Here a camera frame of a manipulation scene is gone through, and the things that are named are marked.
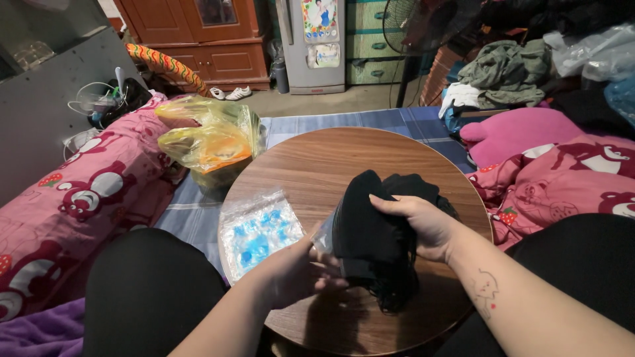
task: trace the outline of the pink bear plush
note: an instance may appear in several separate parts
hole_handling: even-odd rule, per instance
[[[460,135],[480,168],[545,144],[565,143],[584,132],[563,113],[546,108],[520,108],[465,125]]]

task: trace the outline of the green storage drawer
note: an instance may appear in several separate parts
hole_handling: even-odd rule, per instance
[[[403,63],[400,60],[366,62],[356,66],[352,63],[346,64],[346,84],[379,84],[390,83],[394,76],[395,83],[401,81]]]
[[[368,29],[381,30],[386,3],[387,1],[347,3],[346,28],[349,33]]]
[[[401,55],[388,46],[384,34],[346,36],[346,59],[398,56]]]

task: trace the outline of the black pants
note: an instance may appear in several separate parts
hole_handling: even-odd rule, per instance
[[[635,220],[585,214],[526,237],[514,259],[635,332]],[[84,357],[170,353],[225,293],[205,256],[160,229],[128,233],[97,258],[86,289]],[[474,313],[436,356],[504,356]]]

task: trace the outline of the purple blanket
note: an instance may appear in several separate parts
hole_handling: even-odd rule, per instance
[[[0,323],[0,356],[80,357],[84,299]]]

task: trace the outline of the refrigerator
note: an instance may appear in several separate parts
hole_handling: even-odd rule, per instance
[[[276,0],[291,94],[345,91],[345,0]]]

